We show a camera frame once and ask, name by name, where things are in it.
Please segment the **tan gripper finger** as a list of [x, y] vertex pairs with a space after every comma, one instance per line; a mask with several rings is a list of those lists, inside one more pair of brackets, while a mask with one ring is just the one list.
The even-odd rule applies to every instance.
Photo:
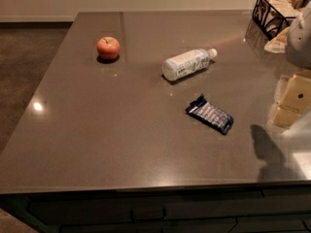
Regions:
[[300, 75], [289, 78], [280, 105], [303, 113], [311, 105], [311, 79]]
[[299, 117], [300, 114], [295, 111], [276, 107], [271, 116], [271, 123], [282, 128], [290, 128]]

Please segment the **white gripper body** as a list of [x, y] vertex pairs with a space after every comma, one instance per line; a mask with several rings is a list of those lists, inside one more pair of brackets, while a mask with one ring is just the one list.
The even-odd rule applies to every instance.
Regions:
[[286, 56], [293, 65], [311, 69], [311, 2], [299, 13], [290, 26]]

